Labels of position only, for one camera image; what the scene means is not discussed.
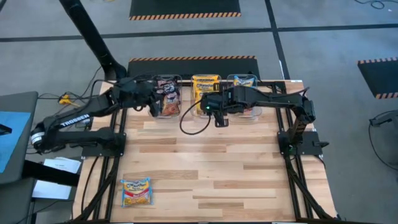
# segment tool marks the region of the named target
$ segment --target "wooden table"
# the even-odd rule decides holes
[[[288,93],[303,89],[302,82],[285,83]],[[101,91],[108,88],[105,83]],[[266,87],[259,89],[270,91]],[[189,88],[184,87],[182,97],[185,111],[190,106]],[[95,118],[93,130],[109,126],[109,121],[110,116]],[[189,113],[183,127],[194,132],[205,124]],[[228,128],[215,128],[212,121],[196,136],[182,133],[178,123],[154,121],[146,110],[128,110],[127,144],[120,160],[111,221],[294,221],[284,159],[276,138],[278,130],[274,108],[262,108],[258,121],[230,123]],[[302,160],[309,191],[327,213],[336,215],[323,164],[314,156],[302,156]],[[88,158],[83,163],[73,205],[76,217],[93,161]],[[97,191],[102,161],[98,159],[88,183],[85,207]],[[121,208],[120,180],[144,177],[152,179],[154,205]],[[106,192],[99,217],[104,217],[107,198]],[[299,190],[298,198],[304,217]]]

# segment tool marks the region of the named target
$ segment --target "black and orange striped tape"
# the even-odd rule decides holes
[[[168,15],[131,16],[131,21],[158,20],[158,19],[198,19],[198,18],[219,18],[219,17],[241,17],[240,12],[214,12],[214,13],[188,13]]]
[[[257,59],[256,56],[202,56],[202,57],[154,57],[154,58],[130,58],[133,61],[158,61],[158,60],[216,60],[216,59]]]
[[[391,61],[396,61],[396,57],[391,57],[391,58],[378,58],[378,59],[372,59],[372,60],[360,60],[357,61],[357,64],[364,64],[364,63],[376,63],[376,62],[391,62]]]
[[[389,99],[389,98],[397,98],[398,97],[398,92],[396,93],[379,93],[376,95],[376,99]]]
[[[361,64],[367,64],[367,63],[378,63],[378,62],[393,62],[397,61],[396,57],[390,57],[390,58],[378,58],[378,59],[372,59],[372,60],[360,60],[357,61],[358,65]],[[398,97],[398,92],[393,92],[393,93],[378,93],[376,94],[376,99],[389,99],[389,98],[397,98]]]

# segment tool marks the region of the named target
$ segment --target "snack bag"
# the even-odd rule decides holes
[[[180,99],[176,92],[166,95],[162,104],[161,116],[174,116],[180,114],[180,108],[178,107]]]
[[[164,94],[160,102],[161,116],[177,116],[180,114],[180,90],[177,77],[172,80],[157,80],[157,93]]]
[[[237,75],[234,76],[234,86],[242,85],[247,87],[253,87],[254,78],[241,79]],[[253,109],[247,109],[243,111],[243,116],[253,116]]]
[[[123,184],[122,207],[154,204],[149,177],[143,180],[121,180],[120,182]]]
[[[218,75],[194,75],[193,78],[193,94],[195,102],[201,100],[204,93],[214,91],[214,84],[219,83]],[[196,105],[198,115],[202,115],[203,111],[200,109],[200,104]]]

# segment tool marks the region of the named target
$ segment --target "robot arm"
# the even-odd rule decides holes
[[[207,115],[215,117],[216,127],[228,126],[228,120],[224,119],[227,113],[243,113],[254,106],[291,109],[296,116],[293,127],[288,130],[291,143],[302,142],[305,127],[315,121],[312,101],[300,92],[281,95],[264,93],[246,86],[235,86],[220,92],[205,93],[200,104]]]
[[[124,108],[141,110],[149,106],[151,115],[157,116],[159,107],[156,103],[162,97],[150,82],[122,78],[103,94],[91,98],[86,105],[45,118],[30,134],[32,145],[39,153],[70,143],[93,143],[105,148],[117,146],[121,143],[123,134],[114,133],[109,127],[86,132],[60,130],[85,119],[107,116]]]

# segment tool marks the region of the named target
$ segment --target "gray floor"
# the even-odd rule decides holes
[[[128,0],[82,0],[102,34],[175,30],[270,27],[263,0],[241,0],[241,18],[129,21]],[[272,0],[278,27],[345,26],[398,23],[398,4],[383,10],[353,0]],[[0,38],[78,35],[61,5],[54,0],[8,0],[0,12]],[[317,113],[315,126],[325,148],[325,162],[337,212],[347,220],[396,223],[398,173],[374,155],[368,119],[396,109],[397,99],[375,100],[363,80],[357,60],[396,57],[397,29],[280,33],[291,79],[311,89]],[[212,34],[175,37],[106,39],[121,64],[131,57],[256,55],[263,79],[281,79],[272,33]],[[82,93],[99,64],[84,40],[0,43],[0,95],[36,90],[39,93]],[[60,106],[39,100],[35,123]],[[396,130],[391,124],[372,130],[376,149],[391,164],[398,163]],[[46,157],[80,155],[66,149]],[[43,200],[37,208],[50,203]],[[71,203],[60,203],[38,215],[37,223],[70,217]]]

